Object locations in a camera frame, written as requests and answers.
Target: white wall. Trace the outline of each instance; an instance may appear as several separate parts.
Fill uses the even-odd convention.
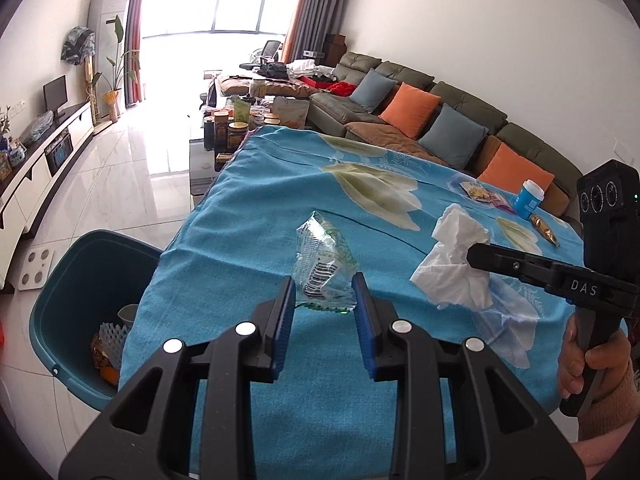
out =
[[[601,1],[349,0],[342,33],[500,108],[583,172],[615,137],[640,167],[640,30]]]
[[[42,86],[66,75],[68,104],[86,101],[84,67],[60,61],[66,34],[86,26],[90,0],[23,0],[0,38],[0,105],[23,100],[26,108],[12,119],[19,136],[44,113]]]

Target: gold snack wrapper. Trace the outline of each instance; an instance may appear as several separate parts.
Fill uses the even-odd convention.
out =
[[[540,218],[539,215],[531,215],[530,220],[533,227],[536,228],[536,231],[538,231],[545,240],[551,242],[556,247],[560,246],[560,242],[558,241],[558,238],[556,238],[554,232],[551,230],[551,227],[549,227],[549,225],[542,218]]]

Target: tv cabinet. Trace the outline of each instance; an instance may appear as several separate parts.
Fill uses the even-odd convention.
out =
[[[0,182],[0,294],[12,294],[14,291],[6,276],[18,240],[36,235],[60,184],[93,137],[94,124],[89,103],[63,111],[66,113],[63,121],[54,123],[35,144],[29,146],[21,165]],[[71,136],[73,150],[52,175],[45,150],[65,130]]]

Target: gray curtain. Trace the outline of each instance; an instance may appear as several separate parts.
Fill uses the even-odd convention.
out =
[[[290,62],[301,59],[303,50],[322,52],[327,34],[340,32],[345,0],[300,0],[294,19],[294,28],[289,31],[287,41]]]
[[[124,52],[140,49],[140,10],[142,0],[129,0],[129,13],[127,15],[127,29],[124,38]],[[140,67],[130,65],[129,70],[136,70],[138,81],[129,77],[124,79],[124,97],[127,106],[142,101],[142,84],[140,83]]]

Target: cabinet drawer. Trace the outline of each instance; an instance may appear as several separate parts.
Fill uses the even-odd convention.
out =
[[[0,212],[0,287],[2,288],[4,288],[4,280],[22,234],[24,222],[24,216],[14,196]]]
[[[47,188],[51,180],[47,159],[41,156],[24,177],[18,189],[15,190],[14,198],[18,201],[22,214],[29,218],[33,208],[38,203],[38,199]]]
[[[94,122],[91,118],[91,110],[85,110],[78,118],[69,125],[71,142],[74,150],[82,144],[82,140],[94,129]]]

